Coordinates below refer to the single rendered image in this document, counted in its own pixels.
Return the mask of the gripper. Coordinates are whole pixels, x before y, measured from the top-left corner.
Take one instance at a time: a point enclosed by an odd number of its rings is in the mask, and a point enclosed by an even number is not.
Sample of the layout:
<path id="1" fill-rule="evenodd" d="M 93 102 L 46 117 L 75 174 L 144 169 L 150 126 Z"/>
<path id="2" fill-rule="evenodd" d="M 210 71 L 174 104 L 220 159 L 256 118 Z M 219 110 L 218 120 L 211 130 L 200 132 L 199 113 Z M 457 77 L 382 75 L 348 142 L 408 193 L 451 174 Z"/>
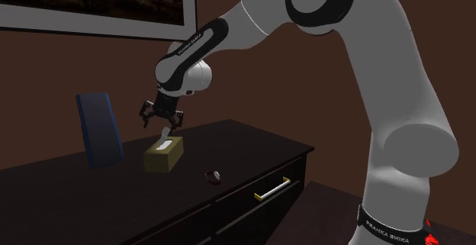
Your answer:
<path id="1" fill-rule="evenodd" d="M 179 102 L 178 99 L 178 97 L 172 97 L 158 91 L 154 103 L 146 100 L 139 112 L 139 116 L 143 120 L 143 127 L 147 128 L 150 118 L 155 115 L 161 118 L 166 118 L 171 124 L 170 129 L 172 131 L 181 127 L 184 112 L 176 110 Z"/>

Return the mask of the tan tissue box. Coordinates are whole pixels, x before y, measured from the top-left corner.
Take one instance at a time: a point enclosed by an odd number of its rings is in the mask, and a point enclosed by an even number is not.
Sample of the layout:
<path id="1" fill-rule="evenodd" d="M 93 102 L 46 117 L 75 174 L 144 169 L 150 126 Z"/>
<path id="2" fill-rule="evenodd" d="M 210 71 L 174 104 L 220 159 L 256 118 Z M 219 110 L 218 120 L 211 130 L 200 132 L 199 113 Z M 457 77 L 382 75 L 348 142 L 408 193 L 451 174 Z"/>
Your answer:
<path id="1" fill-rule="evenodd" d="M 169 127 L 164 127 L 160 138 L 143 153 L 145 172 L 168 173 L 184 153 L 182 137 L 171 137 Z"/>

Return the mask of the black chest of drawers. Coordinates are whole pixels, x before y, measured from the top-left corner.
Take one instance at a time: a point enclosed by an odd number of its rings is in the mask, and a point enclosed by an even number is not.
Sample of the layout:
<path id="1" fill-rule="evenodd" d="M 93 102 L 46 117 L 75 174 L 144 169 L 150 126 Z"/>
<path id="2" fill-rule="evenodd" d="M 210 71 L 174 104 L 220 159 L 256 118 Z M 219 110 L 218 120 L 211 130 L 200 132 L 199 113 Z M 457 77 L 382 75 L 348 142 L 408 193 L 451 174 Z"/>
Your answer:
<path id="1" fill-rule="evenodd" d="M 91 170 L 77 153 L 0 171 L 0 245 L 265 245 L 304 187 L 311 147 L 240 123 L 179 131 L 168 173 L 152 138 Z"/>

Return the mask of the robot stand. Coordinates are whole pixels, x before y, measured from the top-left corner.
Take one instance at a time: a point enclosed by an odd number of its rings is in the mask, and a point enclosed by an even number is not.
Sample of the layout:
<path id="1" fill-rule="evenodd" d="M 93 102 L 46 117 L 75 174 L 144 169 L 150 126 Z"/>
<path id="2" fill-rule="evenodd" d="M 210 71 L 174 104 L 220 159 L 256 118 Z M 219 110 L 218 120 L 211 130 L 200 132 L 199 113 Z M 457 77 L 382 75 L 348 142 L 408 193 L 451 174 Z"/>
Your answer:
<path id="1" fill-rule="evenodd" d="M 439 245 L 476 245 L 476 206 L 450 185 L 430 186 L 426 217 Z M 265 245 L 347 245 L 363 189 L 347 192 L 309 182 Z"/>

